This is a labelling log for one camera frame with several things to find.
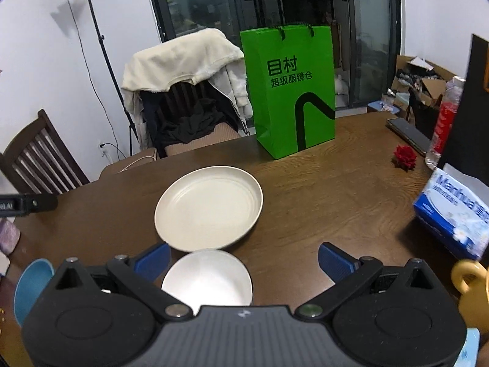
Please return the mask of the white bowl black rim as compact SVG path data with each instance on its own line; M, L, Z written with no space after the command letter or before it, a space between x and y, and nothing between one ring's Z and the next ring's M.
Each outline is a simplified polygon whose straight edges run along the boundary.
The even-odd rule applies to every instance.
M246 266L234 255L215 249L180 258L167 271L161 289L194 313L202 306L249 306L254 296Z

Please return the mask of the black sliding glass door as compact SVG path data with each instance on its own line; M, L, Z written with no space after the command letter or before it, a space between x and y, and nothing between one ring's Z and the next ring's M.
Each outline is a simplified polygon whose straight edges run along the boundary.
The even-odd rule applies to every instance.
M239 45L256 28L306 23L332 31L336 107L377 101L400 54L400 0L152 0L163 40L218 28Z

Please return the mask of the green paper shopping bag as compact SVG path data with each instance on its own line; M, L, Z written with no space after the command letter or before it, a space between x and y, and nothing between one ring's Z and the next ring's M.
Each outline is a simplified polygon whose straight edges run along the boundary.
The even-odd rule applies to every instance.
M335 138L335 69L328 26L242 31L256 138L275 159Z

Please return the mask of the yellow ceramic mug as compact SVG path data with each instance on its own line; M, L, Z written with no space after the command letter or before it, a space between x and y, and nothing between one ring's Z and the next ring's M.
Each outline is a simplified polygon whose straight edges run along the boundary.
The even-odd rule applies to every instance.
M488 270L478 261L464 259L452 269L453 286L460 293L458 310L466 325L488 333Z

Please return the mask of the dark wooden chair left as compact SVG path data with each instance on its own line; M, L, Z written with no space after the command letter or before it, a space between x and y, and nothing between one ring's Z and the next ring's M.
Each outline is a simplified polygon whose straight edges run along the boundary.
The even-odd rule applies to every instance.
M1 173L20 193L61 195L90 183L43 109L1 153Z

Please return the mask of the black paper shopping bag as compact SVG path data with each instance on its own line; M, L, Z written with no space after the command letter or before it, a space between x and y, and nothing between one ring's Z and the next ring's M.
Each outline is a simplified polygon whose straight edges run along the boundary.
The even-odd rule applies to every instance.
M488 41L473 35L466 84L440 164L487 184L488 160Z

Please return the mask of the blue Manhua tissue box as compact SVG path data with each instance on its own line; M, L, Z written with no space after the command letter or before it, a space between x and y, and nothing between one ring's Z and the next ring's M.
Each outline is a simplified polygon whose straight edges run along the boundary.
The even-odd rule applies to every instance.
M488 186L450 165L433 171L414 212L461 258L479 261L488 247Z

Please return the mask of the red label plastic bottle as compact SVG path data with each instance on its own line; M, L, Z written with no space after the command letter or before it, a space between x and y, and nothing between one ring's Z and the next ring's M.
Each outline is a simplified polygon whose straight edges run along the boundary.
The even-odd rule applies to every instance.
M425 157L425 163L431 170L437 167L441 158L454 118L457 115L464 85L465 79L460 76L453 76L446 84L445 92L439 104L439 116L433 130L433 137Z

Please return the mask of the chair with cream blanket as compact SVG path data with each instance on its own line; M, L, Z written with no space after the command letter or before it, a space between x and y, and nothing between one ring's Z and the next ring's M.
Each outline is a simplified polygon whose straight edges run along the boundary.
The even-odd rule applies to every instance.
M139 147L190 143L225 123L249 135L253 109L245 55L217 28L203 28L140 50L125 64L121 89Z

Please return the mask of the blue plastic bowl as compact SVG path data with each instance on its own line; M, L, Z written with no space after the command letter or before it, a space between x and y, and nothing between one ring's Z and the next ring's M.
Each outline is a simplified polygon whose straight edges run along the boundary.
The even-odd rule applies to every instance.
M13 314L19 326L54 276L51 262L45 258L32 261L22 272L13 297Z

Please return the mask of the cream plate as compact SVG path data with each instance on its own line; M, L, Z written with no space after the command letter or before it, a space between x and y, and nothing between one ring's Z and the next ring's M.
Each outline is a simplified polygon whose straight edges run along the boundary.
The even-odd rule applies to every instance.
M251 174L237 167L204 167L163 192L154 225L159 237L179 251L225 249L254 228L262 209L263 190Z

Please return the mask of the purple tissue pack front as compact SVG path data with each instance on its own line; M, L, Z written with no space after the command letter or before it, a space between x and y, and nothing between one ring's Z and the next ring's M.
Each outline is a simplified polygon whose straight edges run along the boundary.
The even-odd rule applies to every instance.
M20 239L20 231L16 225L7 218L0 220L0 249L5 255L10 255L16 248Z

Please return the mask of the small red flower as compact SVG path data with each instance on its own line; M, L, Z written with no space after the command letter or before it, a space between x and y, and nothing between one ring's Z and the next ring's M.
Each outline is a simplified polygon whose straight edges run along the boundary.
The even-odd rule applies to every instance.
M411 171L416 167L416 152L410 146L398 145L392 158L393 164L404 171Z

